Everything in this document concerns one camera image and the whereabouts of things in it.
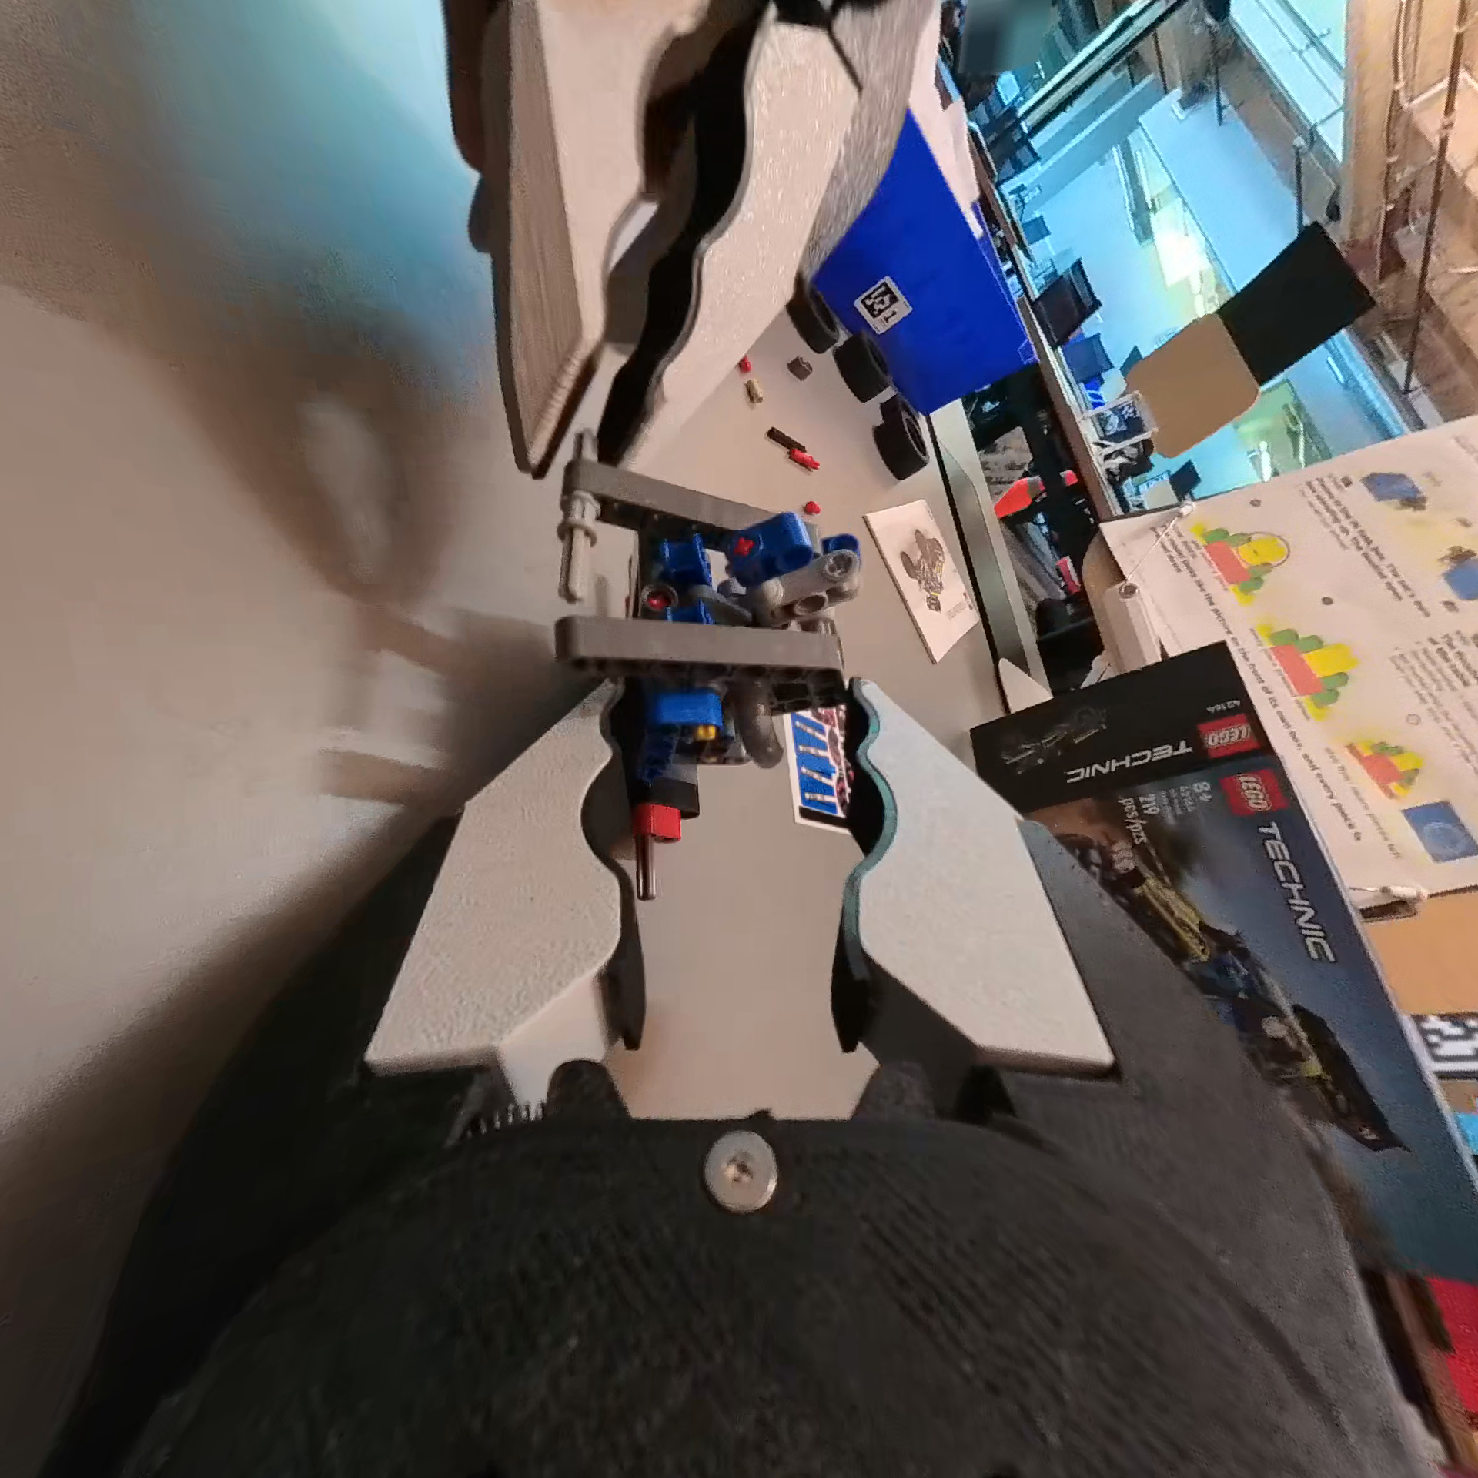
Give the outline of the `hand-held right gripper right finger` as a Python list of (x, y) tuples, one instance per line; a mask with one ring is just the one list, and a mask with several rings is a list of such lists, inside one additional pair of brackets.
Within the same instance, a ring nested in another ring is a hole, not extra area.
[(1096, 1082), (1114, 1069), (1029, 826), (867, 678), (844, 703), (846, 830), (833, 954), (840, 1052), (921, 1071), (931, 1100), (985, 1075)]

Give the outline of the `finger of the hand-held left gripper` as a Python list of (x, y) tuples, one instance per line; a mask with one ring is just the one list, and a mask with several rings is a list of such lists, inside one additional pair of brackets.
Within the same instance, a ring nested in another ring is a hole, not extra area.
[(642, 243), (635, 345), (598, 461), (631, 467), (692, 418), (877, 193), (935, 5), (715, 5), (733, 28), (673, 93), (677, 207)]
[(665, 368), (692, 330), (702, 263), (748, 184), (748, 87), (765, 5), (496, 5), (481, 41), (484, 164), (471, 238), (492, 270), (513, 461), (546, 476), (611, 330), (608, 274), (642, 201), (667, 211), (656, 330)]

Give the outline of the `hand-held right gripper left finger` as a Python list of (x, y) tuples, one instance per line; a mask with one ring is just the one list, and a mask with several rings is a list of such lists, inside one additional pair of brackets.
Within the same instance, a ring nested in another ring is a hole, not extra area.
[(544, 1100), (561, 1065), (640, 1046), (617, 696), (586, 694), (463, 807), (365, 1048), (371, 1075), (467, 1069), (506, 1100)]

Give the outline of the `grey blue lego chassis assembly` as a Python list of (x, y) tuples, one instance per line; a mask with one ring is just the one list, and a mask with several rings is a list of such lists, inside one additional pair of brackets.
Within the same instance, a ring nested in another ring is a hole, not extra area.
[(835, 611), (862, 586), (862, 547), (802, 511), (767, 513), (610, 463), (581, 432), (560, 492), (558, 594), (594, 596), (600, 530), (633, 542), (625, 605), (556, 624), (556, 657), (617, 682), (615, 738), (631, 809), (635, 894), (696, 817), (702, 767), (781, 767), (777, 723), (842, 705)]

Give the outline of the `lego set box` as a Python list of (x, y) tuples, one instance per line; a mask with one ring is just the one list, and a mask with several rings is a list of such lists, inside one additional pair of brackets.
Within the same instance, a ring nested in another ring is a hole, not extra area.
[(981, 724), (969, 751), (1306, 1119), (1360, 1161), (1474, 1167), (1223, 646)]

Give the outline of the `closed lego instruction booklet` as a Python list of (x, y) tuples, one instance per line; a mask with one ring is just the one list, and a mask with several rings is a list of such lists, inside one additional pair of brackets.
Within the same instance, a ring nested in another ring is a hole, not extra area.
[(912, 501), (862, 517), (914, 632), (939, 667), (981, 619), (969, 584), (946, 547), (933, 509)]

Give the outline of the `blue storage bin white tag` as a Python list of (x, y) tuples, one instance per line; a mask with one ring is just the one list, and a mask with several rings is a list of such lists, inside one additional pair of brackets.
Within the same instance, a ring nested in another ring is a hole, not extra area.
[(962, 211), (912, 113), (875, 195), (812, 286), (850, 336), (871, 342), (916, 413), (1035, 365), (983, 216)]

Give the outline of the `blue pink sticker sheet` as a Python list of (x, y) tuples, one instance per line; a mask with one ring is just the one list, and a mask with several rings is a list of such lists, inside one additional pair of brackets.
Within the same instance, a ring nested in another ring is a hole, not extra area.
[(789, 713), (781, 721), (785, 776), (796, 825), (827, 832), (848, 828), (852, 776), (844, 723), (842, 707)]

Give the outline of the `dark flat panel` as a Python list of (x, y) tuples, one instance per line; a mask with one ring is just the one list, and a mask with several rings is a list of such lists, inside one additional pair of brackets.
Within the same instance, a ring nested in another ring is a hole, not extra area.
[(927, 417), (927, 428), (969, 592), (996, 663), (1029, 678), (1035, 701), (1052, 698), (1046, 684), (1033, 609), (1019, 580), (1014, 546), (994, 517), (983, 465), (966, 409), (950, 401)]

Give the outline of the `small clear sign holder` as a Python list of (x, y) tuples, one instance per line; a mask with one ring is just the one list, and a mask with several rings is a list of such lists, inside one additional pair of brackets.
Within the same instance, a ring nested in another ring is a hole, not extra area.
[(1154, 457), (1154, 422), (1139, 393), (1125, 393), (1093, 409), (1083, 420), (1083, 436), (1095, 467), (1108, 482), (1143, 476)]

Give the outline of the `printed paper instruction sheet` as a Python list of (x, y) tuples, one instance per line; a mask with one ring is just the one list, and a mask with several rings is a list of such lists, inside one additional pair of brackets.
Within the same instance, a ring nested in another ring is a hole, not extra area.
[(1235, 657), (1352, 894), (1474, 894), (1474, 417), (1100, 536), (1164, 655)]

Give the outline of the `tan and black panel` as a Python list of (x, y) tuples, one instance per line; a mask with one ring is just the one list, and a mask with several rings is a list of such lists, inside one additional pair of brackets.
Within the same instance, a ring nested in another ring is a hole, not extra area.
[(1243, 290), (1127, 372), (1154, 455), (1181, 457), (1247, 415), (1268, 384), (1372, 309), (1325, 226), (1306, 224)]

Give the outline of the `wooden shelf rack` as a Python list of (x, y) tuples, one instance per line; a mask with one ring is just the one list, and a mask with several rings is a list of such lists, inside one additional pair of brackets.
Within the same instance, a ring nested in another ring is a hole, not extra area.
[(1474, 3), (1347, 5), (1339, 184), (1377, 370), (1420, 424), (1474, 417)]

